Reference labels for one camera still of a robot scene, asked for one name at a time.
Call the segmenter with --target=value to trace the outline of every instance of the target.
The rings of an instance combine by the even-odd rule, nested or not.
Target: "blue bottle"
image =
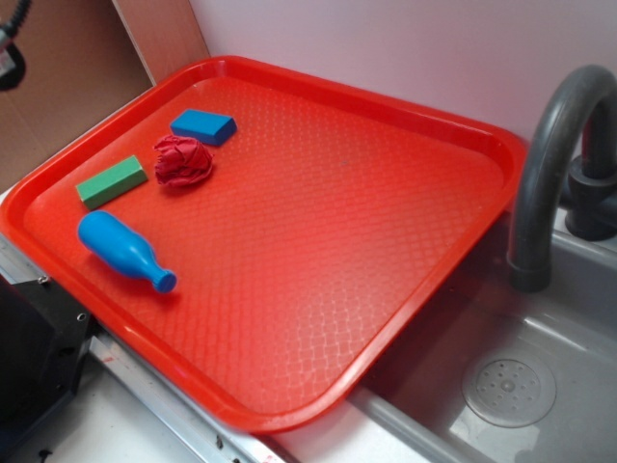
[[[156,263],[150,244],[109,212],[97,210],[86,215],[77,234],[88,249],[122,275],[146,278],[159,292],[174,289],[175,274]]]

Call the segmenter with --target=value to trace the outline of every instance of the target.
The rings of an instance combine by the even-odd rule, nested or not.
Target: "sink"
[[[522,294],[507,234],[504,216],[362,388],[440,461],[617,461],[617,254],[556,231],[550,286]]]

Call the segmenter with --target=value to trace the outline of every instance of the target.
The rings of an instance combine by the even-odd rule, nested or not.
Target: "sink drain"
[[[486,422],[522,427],[542,419],[556,389],[549,368],[521,350],[492,352],[472,363],[463,378],[469,408]]]

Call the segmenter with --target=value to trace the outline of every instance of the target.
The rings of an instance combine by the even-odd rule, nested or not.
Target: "faucet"
[[[581,155],[571,160],[579,139]],[[585,66],[557,88],[533,135],[510,226],[511,285],[523,292],[549,285],[560,200],[572,235],[596,241],[617,233],[615,192],[617,81],[606,68]]]

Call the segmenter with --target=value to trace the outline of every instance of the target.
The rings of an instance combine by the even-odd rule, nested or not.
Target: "green sponge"
[[[137,157],[131,156],[80,183],[77,192],[86,207],[93,210],[146,180],[142,165]]]

